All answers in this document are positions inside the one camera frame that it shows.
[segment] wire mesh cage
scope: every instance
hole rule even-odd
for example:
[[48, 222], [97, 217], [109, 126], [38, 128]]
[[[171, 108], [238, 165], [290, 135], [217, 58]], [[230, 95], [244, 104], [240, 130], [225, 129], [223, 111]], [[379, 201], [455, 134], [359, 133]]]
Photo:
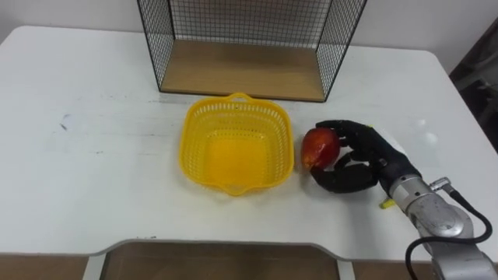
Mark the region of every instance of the wire mesh cage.
[[137, 0], [161, 92], [323, 102], [366, 0]]

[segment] basket handle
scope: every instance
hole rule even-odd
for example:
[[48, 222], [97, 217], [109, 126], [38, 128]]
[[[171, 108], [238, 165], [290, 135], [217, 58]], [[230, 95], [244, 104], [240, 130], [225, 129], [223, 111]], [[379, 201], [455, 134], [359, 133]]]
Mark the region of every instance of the basket handle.
[[225, 100], [235, 101], [235, 102], [251, 102], [252, 100], [254, 100], [245, 93], [232, 93], [224, 98]]

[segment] robot finger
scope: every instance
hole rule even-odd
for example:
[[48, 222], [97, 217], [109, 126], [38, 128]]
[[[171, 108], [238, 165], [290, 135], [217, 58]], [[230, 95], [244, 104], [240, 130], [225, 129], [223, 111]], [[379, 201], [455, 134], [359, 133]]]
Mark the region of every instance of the robot finger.
[[335, 130], [337, 136], [340, 138], [347, 137], [346, 131], [342, 127], [344, 121], [321, 121], [315, 124], [317, 128], [331, 128]]
[[346, 166], [334, 171], [313, 167], [310, 172], [320, 186], [336, 194], [362, 191], [377, 184], [377, 178], [364, 164]]
[[340, 158], [334, 165], [335, 170], [340, 170], [350, 163], [352, 160], [359, 162], [367, 162], [368, 156], [362, 154], [360, 151], [347, 152], [342, 158]]
[[340, 138], [339, 141], [341, 142], [341, 147], [347, 147], [347, 146], [349, 146], [349, 141], [345, 137], [344, 138]]

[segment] black wire mesh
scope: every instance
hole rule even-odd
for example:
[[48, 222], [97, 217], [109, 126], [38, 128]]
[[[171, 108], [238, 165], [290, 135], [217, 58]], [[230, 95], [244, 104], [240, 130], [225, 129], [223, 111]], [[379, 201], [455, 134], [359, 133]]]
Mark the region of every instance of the black wire mesh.
[[153, 62], [157, 87], [161, 87], [173, 49], [174, 29], [167, 0], [137, 0]]
[[170, 0], [178, 39], [315, 47], [330, 0]]
[[158, 87], [175, 39], [316, 49], [325, 99], [366, 0], [137, 0]]
[[366, 0], [332, 0], [317, 47], [317, 60], [325, 100], [351, 43]]

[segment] white wall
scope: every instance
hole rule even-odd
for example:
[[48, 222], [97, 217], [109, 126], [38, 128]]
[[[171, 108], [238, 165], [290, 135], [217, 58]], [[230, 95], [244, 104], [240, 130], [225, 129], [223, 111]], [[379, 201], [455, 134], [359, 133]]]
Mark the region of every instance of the white wall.
[[[356, 45], [432, 51], [450, 71], [498, 16], [498, 0], [369, 0]], [[0, 41], [21, 25], [141, 31], [136, 0], [0, 0]]]

